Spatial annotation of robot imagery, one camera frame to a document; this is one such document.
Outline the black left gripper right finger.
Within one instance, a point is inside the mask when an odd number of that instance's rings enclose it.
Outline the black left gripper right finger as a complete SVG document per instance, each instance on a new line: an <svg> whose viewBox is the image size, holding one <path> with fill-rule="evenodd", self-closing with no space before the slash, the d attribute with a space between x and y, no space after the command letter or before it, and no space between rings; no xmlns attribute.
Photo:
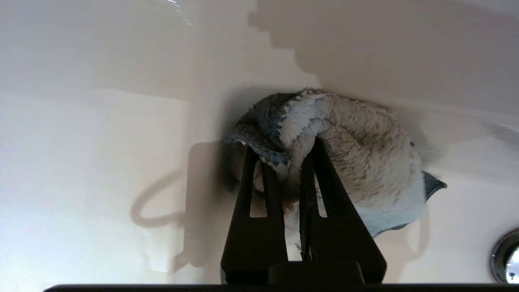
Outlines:
<svg viewBox="0 0 519 292"><path fill-rule="evenodd" d="M300 182L304 280L381 284L387 263L356 211L322 141L304 159Z"/></svg>

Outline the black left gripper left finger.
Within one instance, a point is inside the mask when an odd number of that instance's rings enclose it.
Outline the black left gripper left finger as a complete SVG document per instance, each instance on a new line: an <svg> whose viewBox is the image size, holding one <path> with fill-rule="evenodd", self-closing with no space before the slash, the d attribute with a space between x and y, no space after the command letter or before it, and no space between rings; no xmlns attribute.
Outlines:
<svg viewBox="0 0 519 292"><path fill-rule="evenodd" d="M288 261L277 176L267 164L262 164L267 215L250 216L254 171L259 160L252 148L247 148L221 259L222 284L268 284L269 269Z"/></svg>

